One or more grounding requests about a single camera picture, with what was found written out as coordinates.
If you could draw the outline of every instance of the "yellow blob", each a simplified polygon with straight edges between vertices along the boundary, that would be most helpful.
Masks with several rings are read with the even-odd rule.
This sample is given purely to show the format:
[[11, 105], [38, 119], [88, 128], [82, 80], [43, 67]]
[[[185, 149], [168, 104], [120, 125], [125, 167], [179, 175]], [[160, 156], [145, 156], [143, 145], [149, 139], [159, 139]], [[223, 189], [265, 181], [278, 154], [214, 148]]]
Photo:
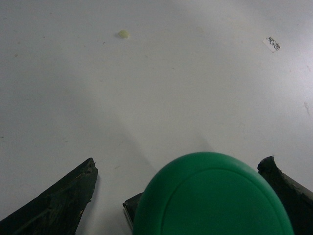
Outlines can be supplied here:
[[126, 30], [121, 30], [119, 31], [118, 36], [120, 38], [129, 38], [130, 35], [129, 32], [127, 32]]

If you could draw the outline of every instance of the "dark green plastic piece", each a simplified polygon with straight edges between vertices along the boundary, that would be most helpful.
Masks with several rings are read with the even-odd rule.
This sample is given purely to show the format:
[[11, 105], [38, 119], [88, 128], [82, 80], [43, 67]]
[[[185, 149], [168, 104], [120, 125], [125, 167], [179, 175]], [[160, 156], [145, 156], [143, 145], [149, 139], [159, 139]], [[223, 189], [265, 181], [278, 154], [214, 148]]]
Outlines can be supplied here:
[[0, 221], [0, 235], [75, 235], [92, 198], [98, 169], [92, 158]]
[[293, 235], [270, 185], [243, 162], [194, 153], [166, 165], [141, 196], [134, 235]]

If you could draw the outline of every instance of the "small label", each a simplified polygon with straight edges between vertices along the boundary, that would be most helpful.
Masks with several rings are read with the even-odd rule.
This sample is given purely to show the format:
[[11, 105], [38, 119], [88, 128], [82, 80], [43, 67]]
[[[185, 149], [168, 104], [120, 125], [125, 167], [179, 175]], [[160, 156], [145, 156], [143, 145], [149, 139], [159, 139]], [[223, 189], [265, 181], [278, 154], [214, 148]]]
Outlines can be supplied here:
[[268, 37], [262, 41], [268, 48], [270, 49], [271, 52], [276, 52], [280, 49], [280, 46], [278, 42], [276, 42], [272, 37]]

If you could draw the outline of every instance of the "white floor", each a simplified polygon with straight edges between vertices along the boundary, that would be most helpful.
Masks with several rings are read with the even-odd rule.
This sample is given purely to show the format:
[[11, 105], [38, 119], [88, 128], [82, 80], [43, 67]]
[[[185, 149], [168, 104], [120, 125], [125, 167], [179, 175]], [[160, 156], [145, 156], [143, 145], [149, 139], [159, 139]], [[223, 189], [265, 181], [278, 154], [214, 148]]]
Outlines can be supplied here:
[[0, 220], [89, 157], [78, 235], [130, 235], [122, 202], [191, 152], [274, 155], [313, 190], [312, 1], [2, 0], [0, 16]]

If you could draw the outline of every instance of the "green plastic object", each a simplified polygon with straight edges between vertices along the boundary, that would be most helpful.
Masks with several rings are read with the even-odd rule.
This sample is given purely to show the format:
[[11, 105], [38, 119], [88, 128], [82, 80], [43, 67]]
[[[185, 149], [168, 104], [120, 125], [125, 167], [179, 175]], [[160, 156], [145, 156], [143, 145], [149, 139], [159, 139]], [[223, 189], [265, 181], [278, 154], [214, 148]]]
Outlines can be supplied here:
[[141, 196], [133, 235], [294, 235], [270, 185], [219, 153], [180, 157]]

